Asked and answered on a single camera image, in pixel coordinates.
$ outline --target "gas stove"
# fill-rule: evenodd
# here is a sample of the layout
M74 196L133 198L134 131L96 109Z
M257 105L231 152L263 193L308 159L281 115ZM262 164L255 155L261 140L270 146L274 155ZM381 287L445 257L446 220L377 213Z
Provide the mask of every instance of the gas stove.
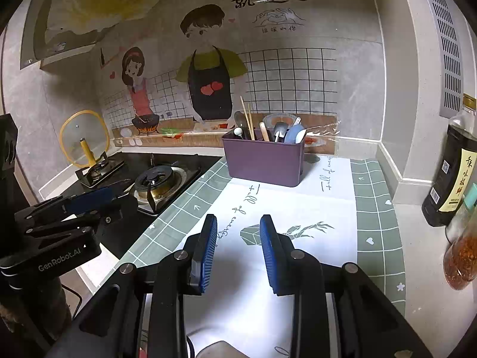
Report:
M94 182L91 187L91 183L88 181L78 180L68 187L63 195L79 195L120 180L130 179L130 186L125 192L130 192L137 198L137 212L127 219L121 220L114 228L106 228L101 238L101 243L117 258L121 258L156 217L220 158L217 156L118 152L108 159L109 162L113 161L114 171L98 167L100 172L104 169L105 174L99 178L99 182ZM115 168L116 163L123 163L123 165ZM158 166L168 166L171 172L164 168L149 172ZM91 180L94 180L93 174L90 175ZM135 180L138 178L142 180L138 181L139 188L137 189ZM155 212L147 198L148 183L150 183Z
M123 164L124 160L109 158L106 152L103 152L96 164L89 168L86 174L84 173L85 168L80 168L76 171L76 176L83 185L93 189L112 175L113 172L121 168Z
M130 194L137 199L141 213L157 217L161 207L175 199L200 175L200 168L190 168L177 161L173 165L152 166L140 174L131 186Z

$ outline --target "bottle cap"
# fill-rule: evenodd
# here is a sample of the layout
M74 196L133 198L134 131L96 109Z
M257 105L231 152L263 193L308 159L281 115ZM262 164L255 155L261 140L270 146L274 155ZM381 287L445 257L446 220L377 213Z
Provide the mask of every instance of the bottle cap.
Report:
M477 201L477 185L472 183L469 192L467 193L466 197L464 198L464 203L468 210L472 211L474 209L474 204Z
M474 97L471 97L470 95L464 93L464 99L463 99L464 106L467 106L468 108L475 110L476 101L477 100Z

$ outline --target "pink apron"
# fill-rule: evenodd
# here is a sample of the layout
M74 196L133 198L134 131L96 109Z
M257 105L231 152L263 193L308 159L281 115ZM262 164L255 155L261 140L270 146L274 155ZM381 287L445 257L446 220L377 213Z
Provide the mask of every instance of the pink apron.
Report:
M143 78L142 89L132 91L130 86L127 87L129 94L131 95L131 100L133 101L134 111L138 116L153 114L151 108L149 107L149 99L147 97L146 90L146 79Z

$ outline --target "purple utensil holder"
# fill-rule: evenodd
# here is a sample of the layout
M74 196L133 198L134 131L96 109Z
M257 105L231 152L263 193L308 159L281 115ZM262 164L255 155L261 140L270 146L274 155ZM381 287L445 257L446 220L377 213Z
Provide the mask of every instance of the purple utensil holder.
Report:
M255 136L261 136L259 129ZM300 183L305 139L299 144L242 140L230 131L222 142L231 177L286 187Z

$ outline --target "heart icon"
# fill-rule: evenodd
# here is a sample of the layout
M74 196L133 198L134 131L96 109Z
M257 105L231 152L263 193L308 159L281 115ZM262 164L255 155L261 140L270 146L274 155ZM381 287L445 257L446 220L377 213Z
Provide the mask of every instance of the heart icon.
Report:
M202 86L200 88L200 92L204 95L212 95L214 93L214 89L211 87L211 85L207 85L207 86Z
M223 88L224 85L221 83L221 82L212 82L212 89L214 90L214 92L216 92L217 90L220 90L221 88Z

